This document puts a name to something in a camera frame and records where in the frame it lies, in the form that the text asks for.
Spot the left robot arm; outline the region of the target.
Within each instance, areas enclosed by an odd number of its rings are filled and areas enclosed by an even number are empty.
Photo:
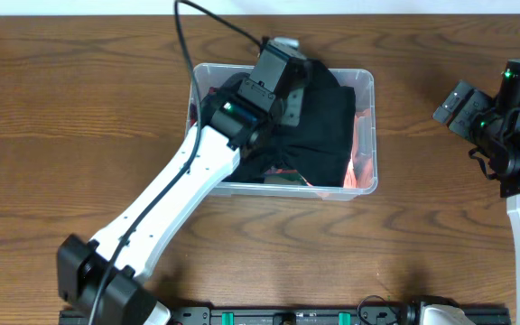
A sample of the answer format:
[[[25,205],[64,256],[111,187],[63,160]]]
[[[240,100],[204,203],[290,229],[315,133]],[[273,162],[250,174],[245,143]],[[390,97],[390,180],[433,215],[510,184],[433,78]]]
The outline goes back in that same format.
[[[170,162],[88,242],[69,236],[57,252],[59,296],[90,324],[166,324],[171,311],[144,288],[164,249],[241,154],[278,125],[300,121],[311,62],[294,39],[265,38],[252,71],[207,95],[192,87],[196,122]]]

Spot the pink cloth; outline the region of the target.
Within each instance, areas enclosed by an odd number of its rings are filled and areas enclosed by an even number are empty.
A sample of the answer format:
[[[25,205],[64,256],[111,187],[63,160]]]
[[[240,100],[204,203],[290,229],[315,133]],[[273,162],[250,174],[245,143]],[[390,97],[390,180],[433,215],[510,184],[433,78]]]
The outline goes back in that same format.
[[[318,114],[302,132],[305,165],[298,173],[308,186],[367,188],[372,185],[372,112]]]

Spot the dark green cloth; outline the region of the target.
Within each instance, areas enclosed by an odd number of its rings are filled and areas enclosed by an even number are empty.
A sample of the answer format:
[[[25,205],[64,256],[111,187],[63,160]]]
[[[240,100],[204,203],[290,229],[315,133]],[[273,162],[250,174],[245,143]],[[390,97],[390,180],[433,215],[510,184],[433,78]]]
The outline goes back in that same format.
[[[264,178],[265,184],[299,185],[306,186],[306,180],[297,172],[289,170],[277,170],[267,172]]]

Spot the black hooded sweatshirt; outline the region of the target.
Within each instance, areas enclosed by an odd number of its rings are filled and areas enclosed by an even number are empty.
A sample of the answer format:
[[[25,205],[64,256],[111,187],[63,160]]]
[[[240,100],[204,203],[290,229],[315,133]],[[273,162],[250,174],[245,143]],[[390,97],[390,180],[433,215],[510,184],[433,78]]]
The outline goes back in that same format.
[[[295,170],[314,186],[342,187],[353,145],[356,95],[319,60],[308,61],[299,124],[276,125],[246,153],[228,182],[262,182],[271,168]]]

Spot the red navy plaid shirt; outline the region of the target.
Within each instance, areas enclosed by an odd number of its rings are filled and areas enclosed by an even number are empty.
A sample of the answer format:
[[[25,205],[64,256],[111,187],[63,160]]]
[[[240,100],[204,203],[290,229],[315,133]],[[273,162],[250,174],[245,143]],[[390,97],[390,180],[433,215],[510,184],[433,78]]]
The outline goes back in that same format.
[[[198,121],[198,108],[195,103],[190,103],[189,108],[189,127],[194,126]]]

